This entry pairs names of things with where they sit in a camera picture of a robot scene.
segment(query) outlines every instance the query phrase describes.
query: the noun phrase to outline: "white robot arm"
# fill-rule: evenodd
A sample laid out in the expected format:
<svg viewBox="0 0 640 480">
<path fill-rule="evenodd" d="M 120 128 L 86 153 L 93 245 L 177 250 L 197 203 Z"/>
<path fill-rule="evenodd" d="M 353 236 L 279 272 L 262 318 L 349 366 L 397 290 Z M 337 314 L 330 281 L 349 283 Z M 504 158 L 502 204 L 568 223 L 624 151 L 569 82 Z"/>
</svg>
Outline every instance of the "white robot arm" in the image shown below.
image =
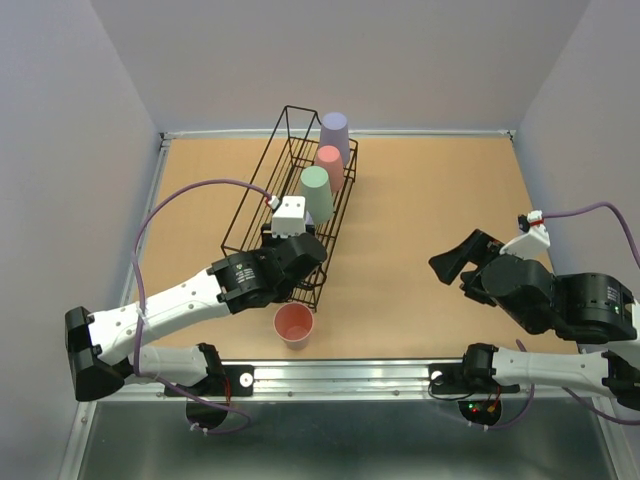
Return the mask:
<svg viewBox="0 0 640 480">
<path fill-rule="evenodd" d="M 94 313 L 84 307 L 67 312 L 65 339 L 76 399 L 97 400 L 125 384 L 146 383 L 155 377 L 206 394 L 207 382 L 222 369 L 215 347 L 172 349 L 147 344 L 203 320 L 285 302 L 327 258 L 318 239 L 294 227 L 289 223 L 288 232 L 270 236 L 268 245 L 234 253 L 149 297 L 140 349 L 143 377 L 133 374 L 137 303 Z"/>
<path fill-rule="evenodd" d="M 491 365 L 493 380 L 501 386 L 550 385 L 613 396 L 602 384 L 609 375 L 609 361 L 600 353 L 558 355 L 498 348 Z"/>
</svg>

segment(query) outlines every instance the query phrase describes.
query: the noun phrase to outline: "black wire basket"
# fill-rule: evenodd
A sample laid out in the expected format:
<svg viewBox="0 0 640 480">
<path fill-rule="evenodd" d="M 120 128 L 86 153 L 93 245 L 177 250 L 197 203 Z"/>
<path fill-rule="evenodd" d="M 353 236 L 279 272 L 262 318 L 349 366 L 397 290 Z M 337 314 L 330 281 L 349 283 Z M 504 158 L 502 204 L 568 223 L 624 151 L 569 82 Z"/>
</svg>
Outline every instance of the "black wire basket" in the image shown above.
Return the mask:
<svg viewBox="0 0 640 480">
<path fill-rule="evenodd" d="M 313 165 L 320 127 L 317 111 L 291 105 L 284 107 L 250 182 L 280 199 L 285 195 L 296 195 L 300 174 Z M 313 311 L 318 308 L 327 281 L 333 250 L 356 181 L 358 142 L 349 139 L 349 143 L 351 158 L 344 168 L 344 185 L 333 194 L 333 216 L 315 229 L 316 237 L 327 249 L 327 260 L 294 289 L 289 299 L 304 303 Z M 242 196 L 222 241 L 225 256 L 262 246 L 262 230 L 271 221 L 271 209 L 258 197 L 248 191 Z"/>
</svg>

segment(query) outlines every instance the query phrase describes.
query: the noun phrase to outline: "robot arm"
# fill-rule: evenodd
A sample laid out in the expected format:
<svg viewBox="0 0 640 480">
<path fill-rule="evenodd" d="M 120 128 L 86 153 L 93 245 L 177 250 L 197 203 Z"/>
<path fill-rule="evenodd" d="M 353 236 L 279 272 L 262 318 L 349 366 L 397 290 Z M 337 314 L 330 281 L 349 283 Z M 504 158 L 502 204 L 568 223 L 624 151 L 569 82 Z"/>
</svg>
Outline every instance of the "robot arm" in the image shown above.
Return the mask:
<svg viewBox="0 0 640 480">
<path fill-rule="evenodd" d="M 429 263 L 451 284 L 458 275 L 465 296 L 500 306 L 528 333 L 554 330 L 563 340 L 602 345 L 608 351 L 584 355 L 516 352 L 470 345 L 460 364 L 442 367 L 435 393 L 517 392 L 543 384 L 615 397 L 640 410 L 640 310 L 615 278 L 597 273 L 555 276 L 533 257 L 548 246 L 540 212 L 519 218 L 522 235 L 506 245 L 476 230 L 453 250 Z M 461 273 L 472 263 L 476 268 Z"/>
<path fill-rule="evenodd" d="M 232 254 L 149 297 L 142 345 L 203 320 L 284 302 L 327 258 L 324 246 L 309 233 L 269 243 L 271 246 Z M 134 303 L 94 313 L 77 307 L 66 314 L 66 347 L 78 401 L 103 398 L 125 383 L 149 381 L 133 376 L 138 309 Z M 221 362 L 211 345 L 189 349 L 144 346 L 140 369 L 149 377 L 162 376 L 197 387 L 220 374 Z"/>
</svg>

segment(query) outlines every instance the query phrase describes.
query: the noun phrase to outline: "purple cup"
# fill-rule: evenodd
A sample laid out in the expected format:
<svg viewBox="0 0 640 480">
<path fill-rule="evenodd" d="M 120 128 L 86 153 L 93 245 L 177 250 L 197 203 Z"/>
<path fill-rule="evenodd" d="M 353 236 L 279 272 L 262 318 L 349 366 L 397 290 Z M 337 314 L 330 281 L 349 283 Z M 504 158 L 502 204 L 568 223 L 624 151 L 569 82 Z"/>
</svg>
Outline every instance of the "purple cup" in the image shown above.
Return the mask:
<svg viewBox="0 0 640 480">
<path fill-rule="evenodd" d="M 322 127 L 320 128 L 320 141 L 318 147 L 331 145 L 340 151 L 342 164 L 346 167 L 351 160 L 351 149 L 349 147 L 349 125 L 347 117 L 342 113 L 331 112 L 322 117 Z"/>
</svg>

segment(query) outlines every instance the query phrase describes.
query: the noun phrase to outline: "green cup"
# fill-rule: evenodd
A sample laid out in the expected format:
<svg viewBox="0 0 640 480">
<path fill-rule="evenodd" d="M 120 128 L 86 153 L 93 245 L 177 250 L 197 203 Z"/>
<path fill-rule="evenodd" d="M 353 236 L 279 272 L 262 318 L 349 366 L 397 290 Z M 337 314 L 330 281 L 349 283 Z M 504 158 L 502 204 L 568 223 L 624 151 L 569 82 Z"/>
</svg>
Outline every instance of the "green cup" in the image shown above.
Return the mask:
<svg viewBox="0 0 640 480">
<path fill-rule="evenodd" d="M 305 198 L 307 212 L 315 225 L 325 223 L 333 216 L 329 174 L 324 168 L 313 166 L 302 171 L 300 194 Z"/>
</svg>

